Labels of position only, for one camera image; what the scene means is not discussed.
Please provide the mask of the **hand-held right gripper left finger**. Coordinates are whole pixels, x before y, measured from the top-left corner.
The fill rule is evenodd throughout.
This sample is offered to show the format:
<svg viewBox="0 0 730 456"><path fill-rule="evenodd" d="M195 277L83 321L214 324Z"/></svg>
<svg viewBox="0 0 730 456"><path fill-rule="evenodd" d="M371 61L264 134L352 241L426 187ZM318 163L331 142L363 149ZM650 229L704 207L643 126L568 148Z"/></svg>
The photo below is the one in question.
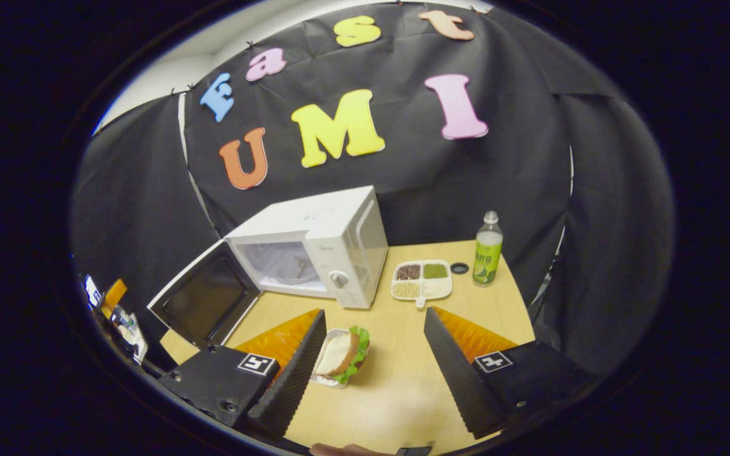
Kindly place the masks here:
<svg viewBox="0 0 730 456"><path fill-rule="evenodd" d="M252 348L208 346L163 374L160 383L227 427L282 438L325 337L325 312L316 308L258 335Z"/></svg>

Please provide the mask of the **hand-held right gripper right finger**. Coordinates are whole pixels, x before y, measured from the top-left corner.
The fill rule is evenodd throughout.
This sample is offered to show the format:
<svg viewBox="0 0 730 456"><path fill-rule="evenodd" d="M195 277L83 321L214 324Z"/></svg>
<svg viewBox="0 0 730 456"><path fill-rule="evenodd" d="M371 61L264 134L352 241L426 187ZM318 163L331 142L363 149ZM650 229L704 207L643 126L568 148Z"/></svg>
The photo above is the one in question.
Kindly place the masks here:
<svg viewBox="0 0 730 456"><path fill-rule="evenodd" d="M597 385L596 376L543 341L516 346L442 308L426 310L424 335L475 438L542 424Z"/></svg>

